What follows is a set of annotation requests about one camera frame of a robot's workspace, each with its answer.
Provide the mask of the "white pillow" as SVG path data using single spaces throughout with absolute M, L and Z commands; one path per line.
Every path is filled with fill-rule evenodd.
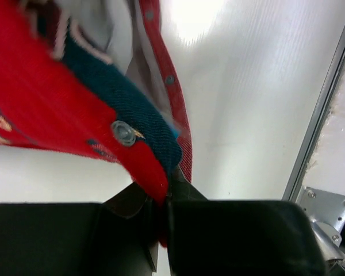
M 154 57 L 142 11 L 136 1 L 56 1 L 60 21 L 55 49 L 65 27 L 75 42 L 95 58 L 128 77 L 165 118 L 173 109 Z

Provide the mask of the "red patterned pillowcase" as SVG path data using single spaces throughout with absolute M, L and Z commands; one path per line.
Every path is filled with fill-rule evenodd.
M 136 1 L 172 107 L 165 118 L 114 65 L 79 46 L 55 1 L 0 1 L 0 145 L 119 163 L 153 199 L 179 168 L 189 181 L 192 144 L 183 92 L 161 34 L 159 1 Z M 175 139 L 172 127 L 182 134 Z

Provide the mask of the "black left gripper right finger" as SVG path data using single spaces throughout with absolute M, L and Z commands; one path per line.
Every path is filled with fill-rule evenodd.
M 304 211 L 289 201 L 210 200 L 176 168 L 168 176 L 172 275 L 326 275 Z

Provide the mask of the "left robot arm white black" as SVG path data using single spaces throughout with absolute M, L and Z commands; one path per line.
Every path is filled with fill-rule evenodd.
M 161 200 L 137 183 L 94 200 L 0 187 L 0 275 L 152 275 L 160 243 L 171 275 L 345 275 L 345 196 L 209 200 L 178 179 Z

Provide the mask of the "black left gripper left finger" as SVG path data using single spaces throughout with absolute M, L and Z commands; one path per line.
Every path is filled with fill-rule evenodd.
M 104 203 L 0 204 L 0 275 L 151 275 L 155 226 L 137 184 Z

